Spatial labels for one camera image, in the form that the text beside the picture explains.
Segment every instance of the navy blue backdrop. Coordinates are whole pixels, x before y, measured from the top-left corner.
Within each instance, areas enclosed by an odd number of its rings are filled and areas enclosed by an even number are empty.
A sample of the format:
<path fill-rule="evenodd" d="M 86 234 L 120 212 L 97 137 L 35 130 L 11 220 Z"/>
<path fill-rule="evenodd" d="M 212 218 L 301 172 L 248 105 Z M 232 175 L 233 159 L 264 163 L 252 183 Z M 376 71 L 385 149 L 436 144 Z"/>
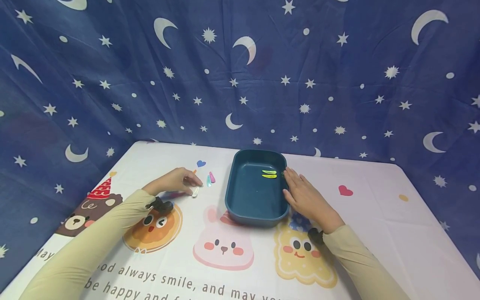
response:
<path fill-rule="evenodd" d="M 478 12 L 1 0 L 0 291 L 137 140 L 398 164 L 480 276 Z"/>

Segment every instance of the hand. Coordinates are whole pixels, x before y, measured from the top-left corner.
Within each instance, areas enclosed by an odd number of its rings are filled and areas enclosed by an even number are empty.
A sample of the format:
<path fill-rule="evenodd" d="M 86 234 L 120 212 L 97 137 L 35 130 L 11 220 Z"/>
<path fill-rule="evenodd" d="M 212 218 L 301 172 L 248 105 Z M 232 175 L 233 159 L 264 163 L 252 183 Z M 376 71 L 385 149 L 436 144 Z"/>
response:
<path fill-rule="evenodd" d="M 290 191 L 283 190 L 283 194 L 295 211 L 317 222 L 325 234 L 332 233 L 338 227 L 345 225 L 340 215 L 305 176 L 301 174 L 299 176 L 289 167 L 283 174 L 290 188 Z"/>
<path fill-rule="evenodd" d="M 180 191 L 192 195 L 190 186 L 202 186 L 202 181 L 190 170 L 185 168 L 175 168 L 160 178 L 144 186 L 143 190 L 152 196 L 157 196 L 160 192 Z"/>

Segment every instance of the red heart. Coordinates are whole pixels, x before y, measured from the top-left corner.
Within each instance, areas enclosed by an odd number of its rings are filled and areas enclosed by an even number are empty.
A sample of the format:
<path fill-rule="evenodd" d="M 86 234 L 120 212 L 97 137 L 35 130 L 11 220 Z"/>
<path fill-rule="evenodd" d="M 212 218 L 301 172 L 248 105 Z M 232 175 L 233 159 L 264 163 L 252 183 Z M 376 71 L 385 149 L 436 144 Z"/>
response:
<path fill-rule="evenodd" d="M 338 187 L 338 191 L 340 192 L 340 195 L 342 195 L 342 196 L 351 196 L 351 195 L 353 195 L 353 191 L 347 189 L 347 187 L 346 187 L 345 185 L 340 185 L 340 186 Z"/>

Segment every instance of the pink cheek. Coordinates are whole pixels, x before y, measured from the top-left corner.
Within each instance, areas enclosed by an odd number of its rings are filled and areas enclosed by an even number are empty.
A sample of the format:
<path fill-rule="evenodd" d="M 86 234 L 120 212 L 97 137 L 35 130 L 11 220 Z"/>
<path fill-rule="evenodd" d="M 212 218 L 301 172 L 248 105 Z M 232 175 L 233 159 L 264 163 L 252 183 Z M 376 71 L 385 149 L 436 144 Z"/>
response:
<path fill-rule="evenodd" d="M 212 243 L 207 242 L 207 243 L 205 243 L 204 247 L 205 247 L 205 249 L 207 249 L 207 250 L 213 250 L 213 248 L 214 248 L 215 246 L 214 246 Z"/>
<path fill-rule="evenodd" d="M 314 251 L 312 251 L 312 256 L 315 257 L 315 258 L 319 258 L 320 257 L 320 252 L 317 251 L 317 250 L 314 250 Z"/>
<path fill-rule="evenodd" d="M 286 253 L 292 253 L 293 248 L 290 246 L 283 246 L 283 251 L 285 251 Z"/>
<path fill-rule="evenodd" d="M 86 222 L 85 222 L 85 227 L 89 227 L 89 226 L 92 225 L 93 223 L 95 223 L 95 221 L 93 221 L 93 220 L 86 221 Z"/>
<path fill-rule="evenodd" d="M 243 255 L 243 249 L 242 248 L 235 248 L 235 249 L 233 249 L 233 254 Z"/>

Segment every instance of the pink bunny face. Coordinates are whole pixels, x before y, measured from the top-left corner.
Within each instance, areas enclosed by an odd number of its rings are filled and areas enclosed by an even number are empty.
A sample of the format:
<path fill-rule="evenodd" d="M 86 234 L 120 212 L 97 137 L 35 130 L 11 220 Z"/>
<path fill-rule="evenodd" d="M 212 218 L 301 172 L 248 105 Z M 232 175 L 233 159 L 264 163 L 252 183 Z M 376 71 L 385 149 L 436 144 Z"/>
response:
<path fill-rule="evenodd" d="M 239 271 L 253 263 L 253 248 L 246 228 L 233 222 L 228 212 L 218 219 L 216 206 L 204 212 L 205 229 L 193 246 L 193 256 L 216 269 Z"/>

